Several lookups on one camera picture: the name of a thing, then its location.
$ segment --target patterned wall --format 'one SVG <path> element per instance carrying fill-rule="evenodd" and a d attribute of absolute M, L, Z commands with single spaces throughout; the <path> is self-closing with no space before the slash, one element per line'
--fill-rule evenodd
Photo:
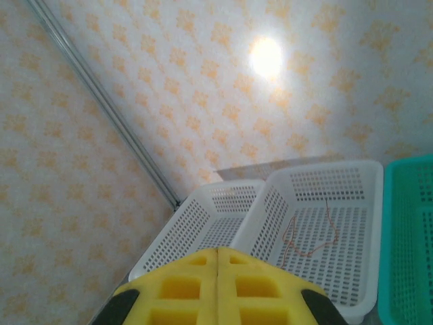
<path fill-rule="evenodd" d="M 171 209 L 20 1 L 0 44 L 0 323 L 86 324 Z"/>
<path fill-rule="evenodd" d="M 218 169 L 432 150 L 433 0 L 47 4 L 181 196 Z"/>

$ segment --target plastic basket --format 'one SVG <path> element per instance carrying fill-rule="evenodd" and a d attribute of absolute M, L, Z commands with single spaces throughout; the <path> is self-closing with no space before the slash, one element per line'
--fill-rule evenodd
<path fill-rule="evenodd" d="M 262 180 L 223 181 L 188 196 L 129 274 L 129 281 L 200 249 L 229 246 Z"/>
<path fill-rule="evenodd" d="M 327 202 L 337 242 L 311 256 L 290 247 L 284 269 L 321 286 L 349 324 L 360 324 L 377 297 L 383 173 L 381 164 L 371 160 L 276 171 L 251 206 L 232 247 L 281 267 L 294 216 L 294 245 L 302 252 L 333 240 Z"/>
<path fill-rule="evenodd" d="M 379 281 L 384 324 L 433 324 L 433 155 L 386 168 Z"/>

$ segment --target yellow sponge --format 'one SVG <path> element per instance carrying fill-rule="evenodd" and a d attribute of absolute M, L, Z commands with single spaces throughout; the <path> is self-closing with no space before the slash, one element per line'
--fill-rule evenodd
<path fill-rule="evenodd" d="M 313 283 L 230 248 L 162 266 L 113 295 L 93 325 L 345 324 Z"/>

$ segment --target orange thread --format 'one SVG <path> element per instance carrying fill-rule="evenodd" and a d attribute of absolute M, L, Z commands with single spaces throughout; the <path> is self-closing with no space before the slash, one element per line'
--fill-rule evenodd
<path fill-rule="evenodd" d="M 292 232 L 292 237 L 290 238 L 290 241 L 288 242 L 288 245 L 287 245 L 287 247 L 286 247 L 286 249 L 285 249 L 285 251 L 284 251 L 284 256 L 283 256 L 283 265 L 281 266 L 282 269 L 284 269 L 284 267 L 286 266 L 287 253 L 288 253 L 290 247 L 293 247 L 294 251 L 295 251 L 296 253 L 298 253 L 300 256 L 302 256 L 302 257 L 310 257 L 314 252 L 318 251 L 320 248 L 323 248 L 323 247 L 325 247 L 325 246 L 327 246 L 327 245 L 331 245 L 331 244 L 335 244 L 335 243 L 337 243 L 337 241 L 338 241 L 338 230 L 337 230 L 337 227 L 336 227 L 336 226 L 334 225 L 334 223 L 332 222 L 331 217 L 329 216 L 329 207 L 328 207 L 328 205 L 327 205 L 327 199 L 325 199 L 325 202 L 326 202 L 326 215 L 327 215 L 327 219 L 328 219 L 329 223 L 331 224 L 332 228 L 334 229 L 334 231 L 335 231 L 335 233 L 336 233 L 336 235 L 334 236 L 334 240 L 331 241 L 331 242 L 325 242 L 324 244 L 322 244 L 322 245 L 320 245 L 320 246 L 314 248 L 314 249 L 313 249 L 312 251 L 310 251 L 310 252 L 307 252 L 307 253 L 303 253 L 303 252 L 301 252 L 300 249 L 299 249 L 298 247 L 296 247 L 296 246 L 294 245 L 294 243 L 293 243 L 293 239 L 294 239 L 294 237 L 295 237 L 295 232 L 296 232 L 296 216 L 294 215 L 294 216 L 290 219 L 289 224 L 288 224 L 288 226 L 287 226 L 287 228 L 286 228 L 286 230 L 285 230 L 285 232 L 284 232 L 284 234 L 283 234 L 283 242 L 287 243 L 288 241 L 287 241 L 286 239 L 284 239 L 284 238 L 286 237 L 287 231 L 289 230 L 290 225 L 292 224 L 292 221 L 293 221 L 293 232 Z"/>

